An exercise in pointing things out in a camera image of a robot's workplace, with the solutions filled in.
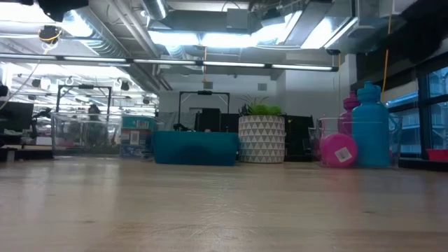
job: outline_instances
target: air vent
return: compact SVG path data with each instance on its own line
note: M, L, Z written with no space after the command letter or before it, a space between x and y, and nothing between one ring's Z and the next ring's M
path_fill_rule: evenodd
M204 81L204 89L213 89L213 81Z
M267 84L266 83L259 83L258 84L258 91L267 91Z

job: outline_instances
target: blue water bottle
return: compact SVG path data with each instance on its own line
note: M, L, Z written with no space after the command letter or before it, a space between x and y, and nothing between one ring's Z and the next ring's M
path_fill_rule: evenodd
M371 81L358 90L360 106L352 112L353 139L358 145L360 167L387 167L389 161L389 112L379 102L381 88Z

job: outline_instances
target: computer monitor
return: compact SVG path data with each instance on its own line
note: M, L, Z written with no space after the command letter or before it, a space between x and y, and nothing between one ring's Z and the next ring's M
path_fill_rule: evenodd
M34 104L22 102L8 102L0 110L0 131L4 129L21 132L28 130L31 125Z

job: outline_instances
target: table surface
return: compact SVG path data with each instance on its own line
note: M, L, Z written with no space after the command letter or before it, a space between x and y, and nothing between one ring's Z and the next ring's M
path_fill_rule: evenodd
M448 251L448 175L78 158L0 164L0 251Z

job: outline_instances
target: white geometric planter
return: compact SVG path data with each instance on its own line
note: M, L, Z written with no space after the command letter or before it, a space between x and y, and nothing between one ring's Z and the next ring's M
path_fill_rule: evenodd
M285 158L285 120L275 115L239 118L239 161L281 163Z

